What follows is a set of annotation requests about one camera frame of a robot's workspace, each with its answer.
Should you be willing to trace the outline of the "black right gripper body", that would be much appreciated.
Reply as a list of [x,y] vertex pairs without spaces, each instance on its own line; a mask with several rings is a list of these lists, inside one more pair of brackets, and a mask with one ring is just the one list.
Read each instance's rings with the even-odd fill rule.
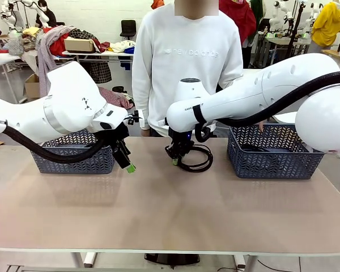
[[172,139],[169,146],[165,150],[170,158],[174,155],[181,155],[181,151],[185,147],[193,147],[194,141],[192,140],[192,131],[176,132],[173,129],[168,129],[168,135]]

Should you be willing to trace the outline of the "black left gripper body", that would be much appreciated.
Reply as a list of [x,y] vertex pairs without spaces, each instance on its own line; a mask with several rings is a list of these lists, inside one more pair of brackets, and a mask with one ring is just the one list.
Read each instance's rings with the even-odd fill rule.
[[107,145],[111,146],[112,150],[120,148],[120,140],[125,140],[129,136],[128,127],[125,124],[118,125],[115,129],[104,130],[103,137]]

